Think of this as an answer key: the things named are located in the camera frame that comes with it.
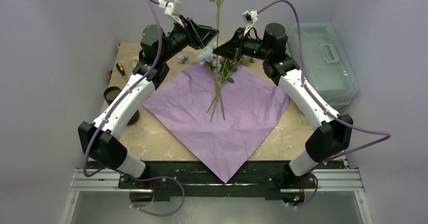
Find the green leafy flower stem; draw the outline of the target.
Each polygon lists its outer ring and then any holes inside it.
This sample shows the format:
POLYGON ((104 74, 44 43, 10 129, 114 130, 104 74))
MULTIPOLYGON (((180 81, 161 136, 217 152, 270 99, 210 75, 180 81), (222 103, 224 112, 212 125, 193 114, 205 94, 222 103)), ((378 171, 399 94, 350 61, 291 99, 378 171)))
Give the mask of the green leafy flower stem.
POLYGON ((239 63, 248 67, 249 65, 254 63, 254 59, 248 56, 243 56, 240 60, 239 63))

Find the peach rose flower stem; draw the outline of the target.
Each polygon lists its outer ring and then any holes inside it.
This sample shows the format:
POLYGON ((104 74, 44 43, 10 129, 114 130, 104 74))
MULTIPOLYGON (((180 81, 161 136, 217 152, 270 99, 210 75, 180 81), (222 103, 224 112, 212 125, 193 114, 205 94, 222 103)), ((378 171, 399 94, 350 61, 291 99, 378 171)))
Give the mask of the peach rose flower stem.
POLYGON ((216 112, 217 105, 220 105, 220 112, 223 120, 226 119, 224 101, 222 96, 222 88, 226 83, 235 83, 232 78, 232 73, 237 71, 239 61, 234 58, 232 60, 222 58, 216 58, 211 61, 205 61, 210 75, 215 84, 215 95, 213 96, 211 103, 208 106, 207 113, 210 113, 209 122, 211 123, 216 112))

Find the blue flower stem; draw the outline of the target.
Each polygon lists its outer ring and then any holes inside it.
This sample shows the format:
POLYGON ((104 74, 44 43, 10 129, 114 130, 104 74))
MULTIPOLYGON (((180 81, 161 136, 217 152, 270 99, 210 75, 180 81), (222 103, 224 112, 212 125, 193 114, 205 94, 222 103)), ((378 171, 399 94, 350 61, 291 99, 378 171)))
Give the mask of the blue flower stem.
POLYGON ((226 120, 225 109, 223 104, 223 98, 221 94, 222 88, 222 75, 221 70, 223 69, 223 60, 220 56, 213 54, 213 50, 218 47, 219 43, 215 42, 208 45, 198 56, 196 62, 204 66, 210 75, 210 79, 213 81, 214 94, 212 100, 208 106, 207 113, 210 113, 210 122, 213 120, 214 113, 216 111, 218 103, 220 104, 220 111, 223 120, 226 120))

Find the purple pink wrapping paper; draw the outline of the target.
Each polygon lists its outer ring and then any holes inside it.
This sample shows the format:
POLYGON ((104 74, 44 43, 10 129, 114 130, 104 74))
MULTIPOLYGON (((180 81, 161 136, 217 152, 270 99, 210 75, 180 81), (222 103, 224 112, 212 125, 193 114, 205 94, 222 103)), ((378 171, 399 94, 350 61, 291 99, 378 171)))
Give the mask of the purple pink wrapping paper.
POLYGON ((281 88, 240 66, 235 83, 222 88, 226 120, 217 105, 208 70, 193 64, 180 71, 145 102, 144 107, 223 182, 243 165, 279 122, 290 103, 281 88))

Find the cream printed ribbon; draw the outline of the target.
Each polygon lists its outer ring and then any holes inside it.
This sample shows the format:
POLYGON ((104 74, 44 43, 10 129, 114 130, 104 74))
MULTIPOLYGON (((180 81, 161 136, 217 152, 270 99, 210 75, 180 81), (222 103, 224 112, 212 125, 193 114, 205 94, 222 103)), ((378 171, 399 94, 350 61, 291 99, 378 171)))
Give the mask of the cream printed ribbon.
POLYGON ((138 57, 132 57, 131 58, 131 67, 136 67, 137 63, 139 62, 139 58, 138 57))

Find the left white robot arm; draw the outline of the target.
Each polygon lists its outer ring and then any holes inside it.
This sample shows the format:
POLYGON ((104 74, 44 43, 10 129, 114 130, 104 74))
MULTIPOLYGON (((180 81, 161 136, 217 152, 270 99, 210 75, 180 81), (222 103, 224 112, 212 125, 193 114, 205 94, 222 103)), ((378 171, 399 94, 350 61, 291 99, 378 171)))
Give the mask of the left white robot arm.
POLYGON ((142 103, 161 85, 170 68, 167 62, 186 47, 203 49, 219 34, 219 30, 199 25, 191 18, 179 16, 171 32, 164 33, 159 24, 142 32, 139 61, 123 90, 92 122, 82 122, 78 135, 85 159, 93 159, 104 167, 131 176, 137 188, 150 183, 149 167, 131 156, 119 142, 128 122, 142 103))

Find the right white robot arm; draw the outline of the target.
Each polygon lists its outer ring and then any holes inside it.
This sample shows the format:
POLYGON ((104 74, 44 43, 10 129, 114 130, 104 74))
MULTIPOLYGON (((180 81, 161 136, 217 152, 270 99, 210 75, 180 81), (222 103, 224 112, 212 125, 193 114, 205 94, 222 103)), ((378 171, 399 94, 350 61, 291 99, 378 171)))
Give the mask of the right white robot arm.
POLYGON ((229 41, 213 52, 232 61, 244 55, 262 60, 267 77, 291 97, 308 119, 314 132, 306 141, 305 150, 283 170, 285 184, 296 187, 304 174, 349 147, 353 119, 329 106, 305 80, 301 67, 286 54, 287 39, 284 26, 278 23, 269 23, 262 38, 251 38, 244 28, 238 28, 229 41))

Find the black cylindrical vase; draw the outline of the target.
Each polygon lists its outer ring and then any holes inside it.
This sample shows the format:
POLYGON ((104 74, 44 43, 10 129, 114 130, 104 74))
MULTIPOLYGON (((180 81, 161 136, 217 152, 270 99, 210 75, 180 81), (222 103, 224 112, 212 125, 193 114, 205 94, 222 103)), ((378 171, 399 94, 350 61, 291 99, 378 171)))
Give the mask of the black cylindrical vase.
MULTIPOLYGON (((103 92, 103 97, 105 99, 105 101, 107 102, 108 105, 111 105, 114 100, 118 97, 118 95, 121 93, 121 88, 118 86, 111 86, 108 87, 104 92, 103 92)), ((127 123, 127 126, 133 125, 135 123, 137 123, 137 121, 139 120, 140 117, 140 112, 139 110, 137 110, 134 115, 131 117, 131 119, 129 120, 129 122, 127 123)))

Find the loose blue flower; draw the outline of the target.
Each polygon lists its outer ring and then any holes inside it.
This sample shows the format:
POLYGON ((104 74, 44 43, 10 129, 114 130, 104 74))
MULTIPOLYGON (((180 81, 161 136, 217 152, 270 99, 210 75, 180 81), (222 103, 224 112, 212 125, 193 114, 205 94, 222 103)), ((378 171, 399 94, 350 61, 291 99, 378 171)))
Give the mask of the loose blue flower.
POLYGON ((184 64, 187 62, 189 56, 187 54, 180 54, 178 55, 178 63, 184 64))

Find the yellow black screwdriver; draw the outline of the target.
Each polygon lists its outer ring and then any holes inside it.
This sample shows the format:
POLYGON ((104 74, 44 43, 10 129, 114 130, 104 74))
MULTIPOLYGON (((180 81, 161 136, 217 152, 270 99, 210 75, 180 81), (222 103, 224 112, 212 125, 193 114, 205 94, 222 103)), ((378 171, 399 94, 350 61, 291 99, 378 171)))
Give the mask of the yellow black screwdriver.
POLYGON ((116 68, 120 72, 123 78, 127 78, 127 74, 125 72, 124 66, 121 63, 116 63, 116 68))

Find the clear plastic storage box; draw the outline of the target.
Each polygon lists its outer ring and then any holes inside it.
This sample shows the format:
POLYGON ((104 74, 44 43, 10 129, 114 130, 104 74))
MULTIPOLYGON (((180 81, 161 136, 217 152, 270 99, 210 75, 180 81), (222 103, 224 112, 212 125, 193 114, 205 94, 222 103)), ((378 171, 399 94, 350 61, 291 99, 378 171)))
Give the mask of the clear plastic storage box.
POLYGON ((301 23, 300 28, 306 79, 334 109, 347 106, 359 86, 332 25, 301 23))

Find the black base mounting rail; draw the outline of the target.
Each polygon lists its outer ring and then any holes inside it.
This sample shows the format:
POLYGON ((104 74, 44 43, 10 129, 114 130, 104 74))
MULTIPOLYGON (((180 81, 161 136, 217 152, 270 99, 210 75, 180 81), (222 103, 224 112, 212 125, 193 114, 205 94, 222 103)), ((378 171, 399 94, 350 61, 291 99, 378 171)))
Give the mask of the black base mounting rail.
POLYGON ((128 176, 119 177, 119 189, 145 192, 155 201, 171 197, 250 197, 264 200, 284 200, 300 204, 305 192, 315 189, 314 175, 294 177, 288 161, 246 161, 238 171, 223 182, 200 161, 148 161, 150 182, 140 182, 128 176))

